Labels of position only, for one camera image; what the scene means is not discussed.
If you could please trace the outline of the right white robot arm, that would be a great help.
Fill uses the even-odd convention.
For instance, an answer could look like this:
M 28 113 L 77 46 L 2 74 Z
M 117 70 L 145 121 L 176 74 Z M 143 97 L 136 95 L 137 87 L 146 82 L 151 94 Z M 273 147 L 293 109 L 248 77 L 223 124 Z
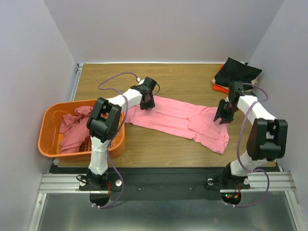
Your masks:
M 283 158 L 286 149 L 287 121 L 270 114 L 252 91 L 244 89 L 245 86 L 247 83 L 232 82 L 227 99 L 219 101 L 214 117 L 214 121 L 228 124 L 237 111 L 242 111 L 245 115 L 243 122 L 249 121 L 252 125 L 246 151 L 240 154 L 242 138 L 239 137 L 237 159 L 227 164 L 221 176 L 221 183 L 227 188 L 244 182 L 245 177 L 256 172 L 259 166 Z

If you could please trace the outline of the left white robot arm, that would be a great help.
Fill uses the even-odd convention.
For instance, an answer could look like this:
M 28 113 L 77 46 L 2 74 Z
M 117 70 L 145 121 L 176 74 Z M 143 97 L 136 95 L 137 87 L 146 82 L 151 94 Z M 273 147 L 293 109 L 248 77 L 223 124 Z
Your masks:
M 142 110 L 155 107 L 153 90 L 157 82 L 149 77 L 138 82 L 119 95 L 104 99 L 98 98 L 87 121 L 90 132 L 91 157 L 87 170 L 86 182 L 97 190 L 107 185 L 108 153 L 111 140 L 123 126 L 122 114 L 126 117 L 128 110 L 138 105 Z

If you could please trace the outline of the light pink t shirt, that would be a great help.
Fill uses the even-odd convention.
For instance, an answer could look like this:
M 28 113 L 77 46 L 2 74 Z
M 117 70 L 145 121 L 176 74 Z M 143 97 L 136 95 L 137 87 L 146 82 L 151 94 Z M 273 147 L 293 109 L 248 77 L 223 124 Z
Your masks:
M 154 96 L 155 107 L 128 110 L 126 123 L 193 140 L 218 154 L 224 154 L 229 135 L 226 124 L 214 121 L 216 107 L 195 105 Z

